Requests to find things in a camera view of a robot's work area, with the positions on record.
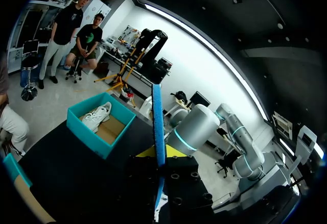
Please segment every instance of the teal box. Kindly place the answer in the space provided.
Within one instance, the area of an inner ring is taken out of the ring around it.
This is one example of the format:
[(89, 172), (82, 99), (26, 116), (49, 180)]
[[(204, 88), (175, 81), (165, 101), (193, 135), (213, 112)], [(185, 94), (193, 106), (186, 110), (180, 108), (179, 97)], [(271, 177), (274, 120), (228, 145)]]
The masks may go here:
[[(124, 129), (117, 136), (115, 141), (110, 145), (104, 141), (97, 134), (93, 133), (85, 124), (80, 121), (80, 117), (88, 113), (94, 108), (105, 104), (111, 103), (110, 115), (119, 120), (125, 125)], [(121, 136), (126, 132), (135, 118), (135, 114), (118, 102), (108, 93), (104, 92), (99, 95), (86, 99), (72, 107), (68, 108), (67, 113), (67, 127), (78, 137), (85, 145), (87, 145), (92, 151), (98, 154), (101, 158), (106, 159), (111, 150), (118, 143)]]

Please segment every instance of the white pants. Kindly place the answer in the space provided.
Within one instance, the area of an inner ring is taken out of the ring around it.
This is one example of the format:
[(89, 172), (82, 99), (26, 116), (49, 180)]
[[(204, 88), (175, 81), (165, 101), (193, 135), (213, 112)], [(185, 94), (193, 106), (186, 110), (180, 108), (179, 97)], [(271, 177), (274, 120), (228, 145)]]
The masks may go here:
[(50, 43), (46, 49), (43, 62), (42, 62), (42, 67), (41, 67), (40, 76), (39, 76), (39, 78), (41, 80), (44, 79), (46, 67), (53, 55), (55, 55), (55, 56), (53, 58), (53, 63), (52, 63), (52, 67), (51, 67), (51, 76), (56, 75), (57, 67), (58, 67), (63, 55), (65, 54), (65, 52), (68, 48), (68, 45), (69, 45), (69, 43), (65, 44), (65, 45), (59, 45), (59, 44), (56, 44), (54, 41), (50, 41)]
[(12, 144), (21, 151), (27, 141), (29, 125), (9, 105), (5, 106), (0, 117), (0, 128), (12, 134)]

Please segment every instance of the computer screen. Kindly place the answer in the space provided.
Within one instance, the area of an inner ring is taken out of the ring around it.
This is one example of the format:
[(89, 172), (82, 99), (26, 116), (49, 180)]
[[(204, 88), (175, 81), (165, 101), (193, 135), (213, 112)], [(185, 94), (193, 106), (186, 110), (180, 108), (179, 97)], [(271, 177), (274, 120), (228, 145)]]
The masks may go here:
[(210, 105), (210, 102), (203, 96), (200, 94), (200, 92), (195, 92), (194, 95), (191, 97), (190, 101), (194, 104), (202, 104), (206, 107), (208, 107)]

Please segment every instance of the black ceiling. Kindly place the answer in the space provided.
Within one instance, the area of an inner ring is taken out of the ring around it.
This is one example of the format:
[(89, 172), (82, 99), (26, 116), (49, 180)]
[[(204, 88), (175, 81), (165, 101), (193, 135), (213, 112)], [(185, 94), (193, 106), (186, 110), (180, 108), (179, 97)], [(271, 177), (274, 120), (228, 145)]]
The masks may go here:
[[(241, 68), (269, 114), (279, 112), (293, 122), (295, 131), (298, 124), (307, 125), (318, 136), (327, 131), (325, 0), (271, 0), (285, 21), (283, 30), (277, 27), (280, 17), (266, 0), (240, 4), (232, 0), (148, 1), (180, 15), (218, 43)], [(289, 48), (294, 56), (253, 57), (243, 52), (276, 46)], [(309, 51), (306, 58), (314, 62), (298, 60), (294, 48), (314, 50), (321, 58), (310, 56)]]

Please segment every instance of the white sneaker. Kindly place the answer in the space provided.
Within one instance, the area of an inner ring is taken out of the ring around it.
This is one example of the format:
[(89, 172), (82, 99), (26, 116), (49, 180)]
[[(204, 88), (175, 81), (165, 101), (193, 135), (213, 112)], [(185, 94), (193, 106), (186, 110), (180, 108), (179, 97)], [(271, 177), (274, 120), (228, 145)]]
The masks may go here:
[(107, 121), (110, 117), (111, 103), (107, 102), (106, 104), (99, 106), (96, 110), (91, 113), (87, 113), (82, 122), (94, 133), (98, 131), (98, 126), (101, 122)]

